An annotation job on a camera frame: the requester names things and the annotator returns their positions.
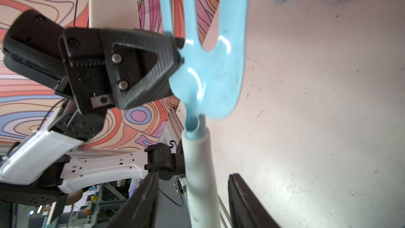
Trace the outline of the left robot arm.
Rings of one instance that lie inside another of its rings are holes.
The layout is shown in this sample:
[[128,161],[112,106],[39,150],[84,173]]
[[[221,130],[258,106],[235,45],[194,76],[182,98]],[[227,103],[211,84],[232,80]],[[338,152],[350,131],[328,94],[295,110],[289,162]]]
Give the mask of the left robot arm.
[[64,28],[23,12],[3,42],[5,65],[63,97],[59,110],[1,162],[1,200],[36,206],[87,186],[145,178],[160,147],[95,159],[68,152],[100,133],[109,109],[169,96],[181,38],[136,28],[136,0],[89,0],[89,27]]

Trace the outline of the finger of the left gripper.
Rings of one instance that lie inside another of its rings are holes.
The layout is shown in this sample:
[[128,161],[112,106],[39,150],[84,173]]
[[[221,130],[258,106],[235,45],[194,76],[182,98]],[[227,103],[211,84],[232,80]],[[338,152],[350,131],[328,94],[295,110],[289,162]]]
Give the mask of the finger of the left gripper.
[[103,28],[100,40],[115,106],[130,109],[172,95],[185,40],[144,30]]

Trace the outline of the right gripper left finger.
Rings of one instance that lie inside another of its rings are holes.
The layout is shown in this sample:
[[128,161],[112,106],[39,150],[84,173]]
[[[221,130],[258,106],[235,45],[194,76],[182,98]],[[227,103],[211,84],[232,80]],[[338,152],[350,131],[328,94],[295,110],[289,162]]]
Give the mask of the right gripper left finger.
[[149,173],[108,227],[153,228],[157,215],[158,189],[158,174]]

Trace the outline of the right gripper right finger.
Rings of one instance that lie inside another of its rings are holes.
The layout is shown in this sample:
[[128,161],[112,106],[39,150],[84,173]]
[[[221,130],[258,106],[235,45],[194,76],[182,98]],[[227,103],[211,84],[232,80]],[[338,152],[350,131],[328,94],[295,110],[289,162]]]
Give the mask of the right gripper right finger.
[[228,199],[233,228],[280,227],[237,173],[229,176]]

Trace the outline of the light blue rake white handle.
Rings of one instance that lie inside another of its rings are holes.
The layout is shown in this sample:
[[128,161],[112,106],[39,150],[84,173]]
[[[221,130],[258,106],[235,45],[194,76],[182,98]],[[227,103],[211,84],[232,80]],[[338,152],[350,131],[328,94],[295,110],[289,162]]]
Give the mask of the light blue rake white handle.
[[184,0],[183,64],[170,87],[186,109],[181,135],[192,227],[220,227],[220,210],[206,118],[222,119],[236,107],[244,76],[248,0],[220,0],[218,39],[205,50],[198,37],[196,0]]

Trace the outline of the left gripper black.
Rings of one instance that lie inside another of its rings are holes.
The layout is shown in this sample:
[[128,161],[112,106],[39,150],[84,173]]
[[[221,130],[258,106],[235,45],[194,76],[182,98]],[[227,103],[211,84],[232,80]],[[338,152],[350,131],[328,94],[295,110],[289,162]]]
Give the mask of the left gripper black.
[[23,12],[3,41],[4,63],[72,100],[81,114],[111,107],[111,85],[97,28],[63,28],[40,12]]

